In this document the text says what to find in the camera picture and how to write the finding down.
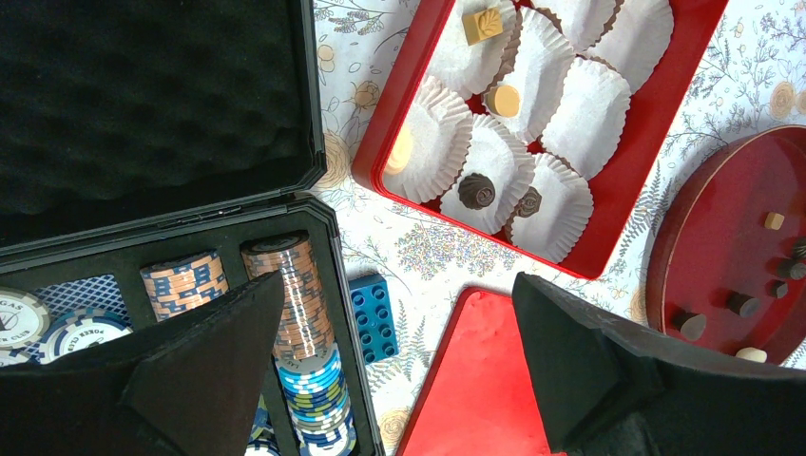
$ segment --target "blue lego brick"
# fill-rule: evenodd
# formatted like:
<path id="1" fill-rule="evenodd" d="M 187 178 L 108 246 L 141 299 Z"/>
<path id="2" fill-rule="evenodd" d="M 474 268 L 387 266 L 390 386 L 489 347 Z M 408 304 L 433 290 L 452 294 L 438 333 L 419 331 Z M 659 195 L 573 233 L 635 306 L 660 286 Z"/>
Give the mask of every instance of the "blue lego brick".
<path id="1" fill-rule="evenodd" d="M 350 298 L 364 362 L 372 364 L 398 354 L 386 279 L 373 274 L 351 280 Z"/>

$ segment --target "floral tablecloth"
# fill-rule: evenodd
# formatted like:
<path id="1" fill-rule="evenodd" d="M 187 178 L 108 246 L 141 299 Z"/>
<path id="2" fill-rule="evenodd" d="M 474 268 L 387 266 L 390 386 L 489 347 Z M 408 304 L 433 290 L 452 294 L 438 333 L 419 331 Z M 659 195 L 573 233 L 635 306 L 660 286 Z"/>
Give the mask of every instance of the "floral tablecloth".
<path id="1" fill-rule="evenodd" d="M 393 452 L 456 297 L 471 285 L 509 293 L 520 271 L 645 322 L 648 252 L 665 210 L 716 149 L 770 127 L 806 124 L 806 2 L 733 0 L 717 28 L 605 274 L 575 279 L 358 186 L 350 162 L 419 0 L 314 0 L 330 171 L 314 192 L 338 213 L 350 278 L 389 282 L 400 354 L 367 367 Z M 806 369 L 806 347 L 786 366 Z"/>

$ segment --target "white paper cup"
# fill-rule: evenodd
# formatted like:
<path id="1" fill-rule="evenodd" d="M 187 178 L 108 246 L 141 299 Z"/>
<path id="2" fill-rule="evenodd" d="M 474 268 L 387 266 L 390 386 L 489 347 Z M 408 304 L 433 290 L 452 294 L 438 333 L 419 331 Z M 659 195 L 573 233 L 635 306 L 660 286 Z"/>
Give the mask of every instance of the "white paper cup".
<path id="1" fill-rule="evenodd" d="M 577 52 L 590 48 L 602 37 L 616 9 L 616 0 L 531 0 L 531 4 L 557 16 L 563 35 Z"/>
<path id="2" fill-rule="evenodd" d="M 383 184 L 419 204 L 442 195 L 459 176 L 468 155 L 473 117 L 462 97 L 436 78 L 426 77 L 405 123 L 413 133 L 412 155 L 399 174 L 385 174 Z"/>
<path id="3" fill-rule="evenodd" d="M 669 48 L 674 28 L 668 0 L 624 0 L 613 30 L 585 55 L 611 64 L 635 93 L 652 76 Z"/>
<path id="4" fill-rule="evenodd" d="M 495 198 L 482 209 L 470 209 L 459 199 L 459 187 L 472 174 L 492 181 Z M 442 197 L 440 212 L 492 235 L 501 230 L 534 179 L 534 160 L 526 147 L 488 115 L 473 117 L 473 134 L 462 175 Z"/>
<path id="5" fill-rule="evenodd" d="M 566 77 L 560 107 L 543 132 L 543 147 L 590 180 L 616 153 L 629 104 L 629 84 L 619 73 L 577 58 Z"/>
<path id="6" fill-rule="evenodd" d="M 498 86 L 513 86 L 521 94 L 521 110 L 515 117 L 495 118 L 523 143 L 533 143 L 546 128 L 560 104 L 563 80 L 574 60 L 568 40 L 543 14 L 522 9 L 521 46 L 514 70 Z"/>
<path id="7" fill-rule="evenodd" d="M 559 263 L 574 248 L 593 215 L 593 196 L 584 179 L 549 154 L 535 156 L 529 187 L 541 197 L 539 208 L 528 215 L 533 211 L 524 213 L 519 204 L 507 223 L 507 238 L 527 252 Z"/>
<path id="8" fill-rule="evenodd" d="M 473 46 L 468 45 L 462 17 L 498 8 L 504 32 Z M 504 49 L 515 28 L 515 6 L 510 0 L 456 0 L 451 16 L 436 44 L 428 74 L 469 99 L 482 93 L 501 67 Z"/>

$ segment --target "candy piece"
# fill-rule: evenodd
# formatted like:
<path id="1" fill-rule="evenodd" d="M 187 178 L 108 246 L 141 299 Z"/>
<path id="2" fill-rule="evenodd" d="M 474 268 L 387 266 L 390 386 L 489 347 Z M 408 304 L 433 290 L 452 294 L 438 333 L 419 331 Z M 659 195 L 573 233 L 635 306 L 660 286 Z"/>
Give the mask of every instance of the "candy piece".
<path id="1" fill-rule="evenodd" d="M 403 123 L 403 126 L 400 127 L 400 133 L 397 134 L 397 139 L 394 140 L 392 153 L 386 162 L 384 173 L 394 176 L 406 169 L 406 165 L 409 164 L 409 159 L 412 157 L 413 148 L 414 138 L 412 137 L 412 131 L 408 125 Z"/>
<path id="2" fill-rule="evenodd" d="M 511 85 L 500 85 L 487 94 L 487 106 L 496 116 L 515 117 L 521 111 L 521 94 Z"/>
<path id="3" fill-rule="evenodd" d="M 515 216 L 525 219 L 537 214 L 540 210 L 541 202 L 543 202 L 543 197 L 537 193 L 534 187 L 530 187 L 524 197 L 518 202 L 518 205 L 515 206 Z"/>
<path id="4" fill-rule="evenodd" d="M 793 259 L 806 259 L 806 237 L 799 237 L 792 246 Z"/>
<path id="5" fill-rule="evenodd" d="M 462 17 L 462 23 L 465 25 L 468 44 L 471 46 L 504 33 L 501 13 L 496 8 L 490 8 L 475 14 L 467 14 Z"/>
<path id="6" fill-rule="evenodd" d="M 783 224 L 784 216 L 777 213 L 771 212 L 767 214 L 767 219 L 764 220 L 764 228 L 768 230 L 779 230 L 781 225 Z"/>
<path id="7" fill-rule="evenodd" d="M 803 277 L 806 277 L 806 264 L 796 259 L 783 259 L 778 264 L 777 274 L 781 278 L 801 280 Z"/>
<path id="8" fill-rule="evenodd" d="M 754 349 L 753 347 L 747 347 L 746 349 L 737 351 L 736 358 L 763 363 L 767 360 L 767 352 L 764 350 Z"/>
<path id="9" fill-rule="evenodd" d="M 682 336 L 691 342 L 700 340 L 705 332 L 708 317 L 701 313 L 684 312 L 672 319 L 672 324 L 681 332 Z"/>
<path id="10" fill-rule="evenodd" d="M 728 309 L 742 318 L 753 316 L 761 307 L 761 300 L 747 294 L 734 293 L 728 298 Z"/>
<path id="11" fill-rule="evenodd" d="M 495 200 L 495 186 L 487 176 L 473 173 L 459 184 L 459 200 L 468 209 L 483 209 Z"/>
<path id="12" fill-rule="evenodd" d="M 772 287 L 770 287 L 770 295 L 776 297 L 777 299 L 781 299 L 787 293 L 789 293 L 789 285 L 787 285 L 786 282 L 776 280 L 773 282 Z"/>

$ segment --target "poker chip case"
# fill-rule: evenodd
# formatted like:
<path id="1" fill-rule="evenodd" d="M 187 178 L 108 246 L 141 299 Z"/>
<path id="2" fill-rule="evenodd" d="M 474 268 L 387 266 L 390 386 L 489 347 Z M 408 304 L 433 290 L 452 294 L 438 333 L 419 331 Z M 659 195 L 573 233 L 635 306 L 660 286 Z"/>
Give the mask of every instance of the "poker chip case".
<path id="1" fill-rule="evenodd" d="M 0 6 L 0 287 L 114 275 L 137 333 L 158 323 L 144 266 L 215 251 L 234 289 L 250 277 L 243 245 L 305 232 L 351 454 L 384 454 L 336 215 L 295 194 L 326 168 L 312 13 L 307 0 Z M 280 452 L 299 454 L 273 366 L 262 393 Z"/>

